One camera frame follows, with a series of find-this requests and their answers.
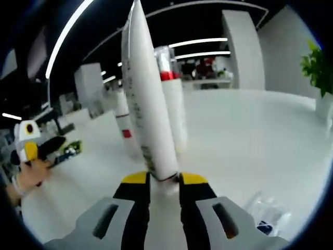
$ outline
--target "plastic bag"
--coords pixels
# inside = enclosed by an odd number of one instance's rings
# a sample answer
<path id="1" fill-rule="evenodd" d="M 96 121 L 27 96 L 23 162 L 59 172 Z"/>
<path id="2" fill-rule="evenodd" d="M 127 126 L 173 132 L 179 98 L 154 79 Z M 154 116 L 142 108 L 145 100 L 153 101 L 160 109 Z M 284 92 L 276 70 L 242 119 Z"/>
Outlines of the plastic bag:
<path id="1" fill-rule="evenodd" d="M 257 192 L 245 205 L 253 216 L 257 228 L 268 236 L 279 236 L 287 226 L 291 212 L 279 206 L 272 197 L 265 197 L 262 191 Z"/>

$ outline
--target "led light strip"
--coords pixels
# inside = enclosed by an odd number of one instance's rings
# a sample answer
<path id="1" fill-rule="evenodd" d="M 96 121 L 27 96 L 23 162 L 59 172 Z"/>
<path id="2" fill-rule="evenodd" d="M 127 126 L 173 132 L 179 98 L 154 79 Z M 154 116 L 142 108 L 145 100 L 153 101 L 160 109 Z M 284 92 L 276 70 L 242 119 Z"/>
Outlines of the led light strip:
<path id="1" fill-rule="evenodd" d="M 80 15 L 86 10 L 86 8 L 93 2 L 94 0 L 85 0 L 77 9 L 76 11 L 73 13 L 73 15 L 71 16 L 71 18 L 68 20 L 68 22 L 66 23 L 64 29 L 62 30 L 56 45 L 53 48 L 52 54 L 50 56 L 50 60 L 48 61 L 48 65 L 46 68 L 46 73 L 45 73 L 45 77 L 46 79 L 50 78 L 51 75 L 51 70 L 53 67 L 53 64 L 56 60 L 57 54 L 60 50 L 60 47 L 62 45 L 62 43 L 64 42 L 68 32 L 70 31 L 70 29 L 73 27 L 73 25 L 75 24 L 75 22 L 78 20 L 78 18 L 80 17 Z"/>
<path id="2" fill-rule="evenodd" d="M 180 47 L 184 45 L 196 44 L 196 43 L 211 43 L 211 42 L 227 42 L 228 38 L 207 38 L 207 39 L 198 39 L 198 40 L 191 40 L 181 43 L 174 43 L 170 44 L 170 48 Z"/>
<path id="3" fill-rule="evenodd" d="M 213 52 L 202 52 L 202 53 L 194 53 L 194 54 L 176 56 L 175 58 L 178 60 L 178 59 L 197 57 L 197 56 L 215 56 L 215 55 L 230 55 L 230 54 L 231 54 L 230 51 L 213 51 Z"/>
<path id="4" fill-rule="evenodd" d="M 103 83 L 106 83 L 106 82 L 112 81 L 112 80 L 114 80 L 115 78 L 116 78 L 116 76 L 111 76 L 111 77 L 109 77 L 109 78 L 103 80 Z"/>
<path id="5" fill-rule="evenodd" d="M 156 11 L 153 11 L 149 14 L 146 15 L 146 18 L 155 16 L 157 14 L 163 13 L 165 11 L 169 11 L 171 9 L 177 9 L 177 8 L 182 8 L 182 7 L 187 7 L 187 6 L 192 6 L 192 5 L 201 5 L 201 4 L 230 4 L 230 5 L 243 5 L 243 6 L 247 6 L 247 7 L 251 7 L 251 8 L 256 8 L 256 9 L 260 9 L 264 11 L 263 16 L 261 17 L 261 19 L 259 20 L 259 22 L 257 23 L 257 25 L 255 26 L 256 29 L 259 28 L 260 24 L 263 22 L 263 20 L 266 18 L 266 16 L 269 13 L 269 10 L 267 8 L 261 7 L 259 5 L 255 5 L 255 4 L 250 4 L 250 3 L 246 3 L 246 2 L 241 2 L 241 1 L 233 1 L 233 0 L 201 0 L 201 1 L 192 1 L 192 2 L 186 2 L 186 3 L 182 3 L 182 4 L 175 4 L 172 6 L 168 6 L 166 8 L 162 8 Z M 88 57 L 90 57 L 90 55 L 95 52 L 96 50 L 98 50 L 98 48 L 100 48 L 103 44 L 105 44 L 108 40 L 110 40 L 111 38 L 113 38 L 115 35 L 121 33 L 123 29 L 118 29 L 117 31 L 113 32 L 111 35 L 109 35 L 107 38 L 105 38 L 103 41 L 101 41 L 95 48 L 93 48 L 84 58 L 83 61 L 86 61 Z"/>
<path id="6" fill-rule="evenodd" d="M 10 114 L 7 114 L 7 113 L 2 113 L 2 116 L 3 117 L 7 117 L 7 118 L 11 118 L 11 119 L 15 119 L 15 120 L 22 120 L 22 117 L 19 117 L 19 116 L 13 116 L 13 115 L 10 115 Z"/>

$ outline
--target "hand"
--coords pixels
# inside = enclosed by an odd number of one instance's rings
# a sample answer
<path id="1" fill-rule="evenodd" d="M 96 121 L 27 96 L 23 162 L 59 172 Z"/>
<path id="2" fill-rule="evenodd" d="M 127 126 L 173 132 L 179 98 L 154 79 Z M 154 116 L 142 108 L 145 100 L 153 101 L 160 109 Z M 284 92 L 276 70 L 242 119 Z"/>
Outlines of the hand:
<path id="1" fill-rule="evenodd" d="M 39 159 L 31 161 L 31 166 L 22 163 L 21 172 L 17 175 L 17 183 L 19 187 L 24 191 L 32 190 L 37 184 L 48 177 L 48 167 L 51 165 L 52 162 Z"/>

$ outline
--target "potted plant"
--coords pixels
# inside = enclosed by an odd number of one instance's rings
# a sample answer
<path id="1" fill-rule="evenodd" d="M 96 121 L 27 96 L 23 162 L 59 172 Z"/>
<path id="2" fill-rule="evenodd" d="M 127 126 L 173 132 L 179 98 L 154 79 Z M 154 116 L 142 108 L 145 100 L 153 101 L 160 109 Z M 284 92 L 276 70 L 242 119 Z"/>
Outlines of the potted plant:
<path id="1" fill-rule="evenodd" d="M 310 77 L 311 86 L 318 88 L 316 114 L 327 121 L 333 116 L 333 75 L 332 67 L 324 52 L 312 41 L 308 41 L 311 53 L 302 57 L 302 72 Z"/>

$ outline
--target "red object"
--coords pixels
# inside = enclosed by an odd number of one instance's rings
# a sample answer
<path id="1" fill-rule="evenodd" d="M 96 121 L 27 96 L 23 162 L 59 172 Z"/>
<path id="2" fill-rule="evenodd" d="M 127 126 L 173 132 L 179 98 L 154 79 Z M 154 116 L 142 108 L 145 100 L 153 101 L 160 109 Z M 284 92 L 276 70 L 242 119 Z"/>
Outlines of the red object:
<path id="1" fill-rule="evenodd" d="M 179 78 L 179 74 L 172 71 L 162 71 L 160 75 L 162 82 Z"/>
<path id="2" fill-rule="evenodd" d="M 209 57 L 208 59 L 206 59 L 206 64 L 213 64 L 213 62 L 214 62 L 214 60 L 215 60 L 215 57 Z"/>
<path id="3" fill-rule="evenodd" d="M 131 135 L 130 130 L 129 129 L 124 129 L 123 130 L 123 136 L 124 136 L 124 138 L 131 138 L 132 135 Z"/>
<path id="4" fill-rule="evenodd" d="M 206 77 L 208 73 L 213 72 L 213 68 L 211 65 L 207 65 L 206 61 L 201 61 L 199 65 L 196 67 L 197 73 L 202 77 Z"/>

